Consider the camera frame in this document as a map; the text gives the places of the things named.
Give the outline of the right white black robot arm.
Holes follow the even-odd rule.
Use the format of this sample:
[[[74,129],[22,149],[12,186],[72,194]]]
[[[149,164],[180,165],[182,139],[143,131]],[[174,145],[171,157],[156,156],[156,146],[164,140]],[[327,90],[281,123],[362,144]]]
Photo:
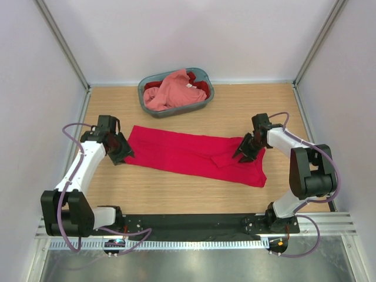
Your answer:
[[[290,189],[269,204],[263,223],[271,233],[282,233],[296,221],[296,213],[309,203],[326,203],[338,194],[341,180],[331,149],[315,145],[288,131],[286,124],[270,122],[260,113],[252,117],[253,131],[246,133],[235,156],[241,163],[256,161],[263,149],[276,148],[290,159]]]

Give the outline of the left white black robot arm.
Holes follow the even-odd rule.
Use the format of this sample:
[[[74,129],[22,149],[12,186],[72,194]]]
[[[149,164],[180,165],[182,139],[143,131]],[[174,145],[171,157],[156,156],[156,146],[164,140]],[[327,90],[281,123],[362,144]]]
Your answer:
[[[135,155],[120,131],[119,119],[100,115],[97,124],[81,136],[77,145],[78,153],[63,179],[41,195],[46,233],[89,237],[104,227],[112,235],[120,234],[125,226],[120,207],[92,208],[86,199],[92,177],[105,157],[114,165],[121,165]]]

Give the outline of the magenta red t shirt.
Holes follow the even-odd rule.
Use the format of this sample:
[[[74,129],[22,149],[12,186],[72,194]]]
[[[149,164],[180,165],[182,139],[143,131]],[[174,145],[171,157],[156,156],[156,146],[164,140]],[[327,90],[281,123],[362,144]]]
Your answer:
[[[240,163],[240,155],[233,157],[242,137],[191,135],[167,130],[134,126],[128,143],[135,153],[126,157],[129,165],[149,167],[209,179],[264,187],[265,150],[256,160]]]

